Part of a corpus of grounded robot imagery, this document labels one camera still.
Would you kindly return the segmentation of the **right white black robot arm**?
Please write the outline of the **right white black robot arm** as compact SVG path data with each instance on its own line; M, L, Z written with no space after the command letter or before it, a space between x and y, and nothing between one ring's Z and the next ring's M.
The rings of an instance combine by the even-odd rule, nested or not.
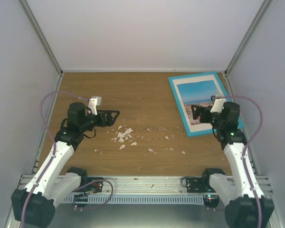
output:
M191 110L194 120L211 124L233 176L228 180L223 171L207 168L201 188L217 193L225 206L225 220L230 228L266 227L275 206L265 197L254 175L246 137L238 128L240 106L226 99L216 99L212 106L191 105Z

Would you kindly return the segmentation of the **blue wooden picture frame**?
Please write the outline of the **blue wooden picture frame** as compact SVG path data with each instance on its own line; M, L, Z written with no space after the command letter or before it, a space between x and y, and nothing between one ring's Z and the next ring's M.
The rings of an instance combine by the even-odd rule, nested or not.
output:
M169 77L168 81L173 92L184 129L188 137L206 135L212 132L209 123L201 123L200 118L193 119L194 106L212 106L213 95L228 93L216 72Z

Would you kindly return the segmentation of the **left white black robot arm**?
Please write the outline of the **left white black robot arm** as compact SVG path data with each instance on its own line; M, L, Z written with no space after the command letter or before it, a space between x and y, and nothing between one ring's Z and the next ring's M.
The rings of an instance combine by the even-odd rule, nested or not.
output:
M52 148L34 177L23 189L14 190L11 201L15 220L22 226L31 224L38 228L49 226L57 207L72 192L78 198L92 191L101 192L104 179L90 179L87 171L71 167L57 181L62 168L87 137L87 131L96 127L112 126L120 112L98 110L95 104L71 103L67 117L62 121L54 136Z

